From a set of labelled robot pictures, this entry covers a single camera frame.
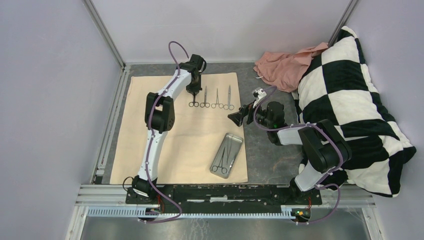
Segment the straight steel surgical scissors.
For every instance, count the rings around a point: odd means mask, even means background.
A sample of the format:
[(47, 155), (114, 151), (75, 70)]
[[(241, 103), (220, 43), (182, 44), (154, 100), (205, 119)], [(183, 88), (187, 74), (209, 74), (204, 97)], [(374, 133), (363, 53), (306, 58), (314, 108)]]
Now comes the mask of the straight steel surgical scissors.
[(223, 109), (224, 110), (234, 110), (235, 106), (232, 104), (231, 99), (232, 99), (232, 95), (231, 95), (232, 91), (231, 91), (231, 86), (228, 86), (228, 92), (227, 92), (227, 103), (223, 105)]

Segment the steel forceps clamp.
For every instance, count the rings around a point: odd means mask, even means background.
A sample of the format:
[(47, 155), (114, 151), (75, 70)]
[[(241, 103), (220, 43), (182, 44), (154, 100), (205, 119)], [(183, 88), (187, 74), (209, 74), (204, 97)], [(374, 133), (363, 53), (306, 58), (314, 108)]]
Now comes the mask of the steel forceps clamp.
[(223, 109), (224, 108), (224, 104), (220, 103), (220, 100), (219, 100), (219, 89), (218, 88), (216, 89), (216, 92), (215, 92), (215, 102), (212, 103), (210, 106), (213, 109), (215, 109), (215, 108)]

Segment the metal surgical instrument tray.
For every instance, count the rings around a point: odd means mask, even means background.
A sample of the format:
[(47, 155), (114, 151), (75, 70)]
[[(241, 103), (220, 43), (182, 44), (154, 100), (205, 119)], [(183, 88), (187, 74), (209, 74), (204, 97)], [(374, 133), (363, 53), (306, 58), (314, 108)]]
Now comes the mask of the metal surgical instrument tray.
[(223, 179), (228, 179), (233, 164), (242, 148), (244, 139), (232, 133), (226, 133), (211, 163), (209, 171)]

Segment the curved steel clamp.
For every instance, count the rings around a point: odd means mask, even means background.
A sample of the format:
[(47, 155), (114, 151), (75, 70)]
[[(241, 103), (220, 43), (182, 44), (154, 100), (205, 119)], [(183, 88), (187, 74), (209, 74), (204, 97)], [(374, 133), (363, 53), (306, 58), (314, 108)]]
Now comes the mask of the curved steel clamp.
[(204, 98), (203, 101), (199, 104), (201, 108), (209, 108), (211, 104), (208, 102), (208, 87), (206, 86), (204, 89)]

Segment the beige cloth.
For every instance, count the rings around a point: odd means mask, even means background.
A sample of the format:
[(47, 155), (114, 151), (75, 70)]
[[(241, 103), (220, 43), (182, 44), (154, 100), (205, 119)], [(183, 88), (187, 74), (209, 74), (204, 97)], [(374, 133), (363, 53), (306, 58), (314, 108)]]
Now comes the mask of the beige cloth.
[[(109, 183), (119, 185), (136, 176), (150, 135), (145, 123), (146, 98), (170, 81), (170, 76), (133, 76), (126, 95)], [(190, 107), (193, 96), (183, 90), (174, 102), (175, 123), (168, 132), (158, 162), (160, 184), (221, 184), (248, 181), (246, 151), (242, 148), (228, 178), (210, 172), (225, 136), (244, 136), (244, 129), (219, 107)]]

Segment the thin steel hemostat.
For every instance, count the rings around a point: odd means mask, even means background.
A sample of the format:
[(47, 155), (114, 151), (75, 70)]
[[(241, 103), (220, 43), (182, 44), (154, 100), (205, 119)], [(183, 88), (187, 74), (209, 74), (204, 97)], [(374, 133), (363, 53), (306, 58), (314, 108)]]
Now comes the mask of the thin steel hemostat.
[(224, 147), (221, 151), (221, 154), (218, 154), (214, 159), (210, 171), (214, 174), (227, 176), (229, 174), (228, 156), (227, 148)]

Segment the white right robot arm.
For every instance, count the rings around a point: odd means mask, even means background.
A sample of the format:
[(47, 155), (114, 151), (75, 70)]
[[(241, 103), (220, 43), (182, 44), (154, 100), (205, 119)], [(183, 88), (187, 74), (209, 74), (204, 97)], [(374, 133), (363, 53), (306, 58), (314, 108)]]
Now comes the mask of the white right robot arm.
[(306, 164), (289, 184), (289, 199), (302, 204), (309, 198), (309, 191), (321, 188), (322, 182), (352, 158), (352, 149), (328, 119), (317, 123), (288, 125), (285, 122), (283, 104), (271, 101), (266, 109), (253, 102), (243, 105), (227, 116), (237, 126), (256, 123), (267, 131), (271, 143), (302, 146)]

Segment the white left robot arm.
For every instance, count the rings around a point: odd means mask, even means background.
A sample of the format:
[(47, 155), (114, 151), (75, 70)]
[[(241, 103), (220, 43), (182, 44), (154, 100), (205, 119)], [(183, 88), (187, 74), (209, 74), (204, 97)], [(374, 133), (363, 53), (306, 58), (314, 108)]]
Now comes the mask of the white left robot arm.
[(163, 88), (148, 93), (146, 97), (147, 143), (142, 164), (131, 184), (145, 204), (151, 204), (157, 198), (158, 163), (165, 138), (175, 124), (175, 99), (183, 90), (194, 96), (202, 90), (201, 74), (206, 65), (203, 57), (192, 54), (187, 62), (177, 65), (174, 75)]

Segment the pink crumpled cloth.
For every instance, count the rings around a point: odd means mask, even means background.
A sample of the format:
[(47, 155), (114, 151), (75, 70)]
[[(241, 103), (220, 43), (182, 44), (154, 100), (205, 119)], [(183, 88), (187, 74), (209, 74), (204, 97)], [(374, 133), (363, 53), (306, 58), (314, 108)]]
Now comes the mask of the pink crumpled cloth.
[(329, 48), (326, 42), (317, 46), (306, 47), (296, 53), (266, 51), (254, 63), (253, 70), (258, 78), (278, 90), (291, 93), (298, 85), (311, 65), (314, 57)]

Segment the black white checkered pillow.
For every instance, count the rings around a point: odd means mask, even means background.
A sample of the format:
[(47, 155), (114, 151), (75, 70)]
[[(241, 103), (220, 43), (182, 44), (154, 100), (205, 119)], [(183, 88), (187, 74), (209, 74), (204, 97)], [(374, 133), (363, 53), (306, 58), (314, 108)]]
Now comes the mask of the black white checkered pillow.
[(403, 166), (416, 148), (382, 104), (356, 33), (343, 26), (315, 56), (293, 95), (299, 123), (330, 120), (352, 157), (322, 183), (344, 183), (387, 198), (399, 195)]

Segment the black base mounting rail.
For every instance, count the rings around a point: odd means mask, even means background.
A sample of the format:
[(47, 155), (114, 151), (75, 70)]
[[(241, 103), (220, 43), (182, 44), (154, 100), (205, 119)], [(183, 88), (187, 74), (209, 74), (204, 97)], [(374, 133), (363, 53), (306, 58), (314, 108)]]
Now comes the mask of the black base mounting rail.
[(152, 197), (127, 190), (126, 204), (161, 204), (163, 213), (177, 214), (271, 214), (280, 213), (282, 206), (296, 208), (323, 203), (319, 190), (294, 193), (286, 185), (175, 185), (157, 186), (164, 194), (154, 192)]

